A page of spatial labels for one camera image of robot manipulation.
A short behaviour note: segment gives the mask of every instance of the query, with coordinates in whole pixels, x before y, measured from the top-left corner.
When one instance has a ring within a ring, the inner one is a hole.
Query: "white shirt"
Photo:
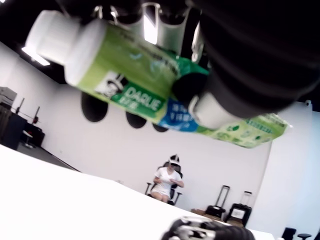
[[[170,179],[181,181],[181,176],[175,170],[168,174],[167,167],[161,167],[154,174],[157,178],[159,178],[162,183],[157,183],[157,185],[152,189],[151,192],[158,192],[162,195],[167,195],[170,197],[170,189],[171,185],[175,184],[170,181]]]

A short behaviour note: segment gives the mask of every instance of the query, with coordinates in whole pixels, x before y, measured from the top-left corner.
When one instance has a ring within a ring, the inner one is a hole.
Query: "floor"
[[[62,161],[58,160],[53,155],[51,155],[50,153],[46,152],[45,150],[43,150],[42,148],[39,148],[39,147],[30,149],[30,148],[24,147],[23,144],[20,143],[17,151],[20,153],[23,153],[25,155],[28,155],[30,157],[40,159],[40,160],[45,161],[50,164],[58,165],[60,167],[66,168],[66,169],[72,169],[71,167],[64,164]]]

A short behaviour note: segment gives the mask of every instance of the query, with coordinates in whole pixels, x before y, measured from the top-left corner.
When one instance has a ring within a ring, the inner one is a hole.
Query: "white table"
[[[0,145],[0,239],[158,240],[181,216],[198,215]]]

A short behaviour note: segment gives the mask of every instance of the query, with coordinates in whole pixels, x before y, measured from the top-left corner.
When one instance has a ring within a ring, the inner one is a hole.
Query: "luggage handle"
[[[219,200],[220,200],[221,194],[222,194],[222,192],[223,192],[224,189],[226,189],[226,194],[225,194],[225,196],[224,196],[224,199],[223,199],[223,202],[222,202],[221,206],[219,207],[219,206],[218,206],[218,202],[219,202]],[[228,196],[228,194],[229,194],[229,191],[230,191],[230,187],[229,187],[229,186],[223,185],[223,186],[221,187],[219,196],[218,196],[218,198],[217,198],[217,200],[216,200],[216,202],[215,202],[215,206],[216,206],[216,207],[219,207],[219,208],[221,208],[221,209],[224,207],[225,202],[226,202],[226,199],[227,199],[227,196]]]
[[[252,192],[251,192],[251,191],[244,191],[244,193],[243,193],[243,195],[242,195],[242,197],[241,197],[240,204],[243,204],[243,200],[244,200],[244,198],[245,198],[246,195],[248,196],[248,198],[247,198],[247,201],[246,201],[246,204],[245,204],[245,205],[248,206],[250,197],[252,196]]]

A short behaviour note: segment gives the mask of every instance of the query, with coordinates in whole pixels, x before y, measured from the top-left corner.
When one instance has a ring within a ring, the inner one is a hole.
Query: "suitcase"
[[[246,196],[247,196],[246,204],[243,204],[244,198]],[[242,225],[244,227],[247,225],[250,214],[252,212],[252,208],[250,206],[248,206],[249,199],[251,196],[252,196],[252,192],[244,191],[240,203],[232,204],[232,207],[231,207],[227,217],[225,218],[226,223],[228,221],[237,221],[237,222],[241,221]]]
[[[226,193],[225,193],[225,196],[224,196],[224,199],[222,201],[221,206],[219,206],[219,201],[220,201],[222,192],[224,190],[226,190]],[[223,207],[224,207],[224,204],[226,202],[226,199],[227,199],[227,196],[229,194],[229,191],[230,191],[230,187],[226,186],[226,185],[223,185],[222,188],[221,188],[221,191],[219,193],[219,196],[218,196],[218,198],[217,198],[217,200],[215,202],[215,205],[214,206],[213,205],[209,205],[205,210],[205,214],[206,215],[211,215],[217,220],[221,220],[223,213],[226,212],[226,210]]]

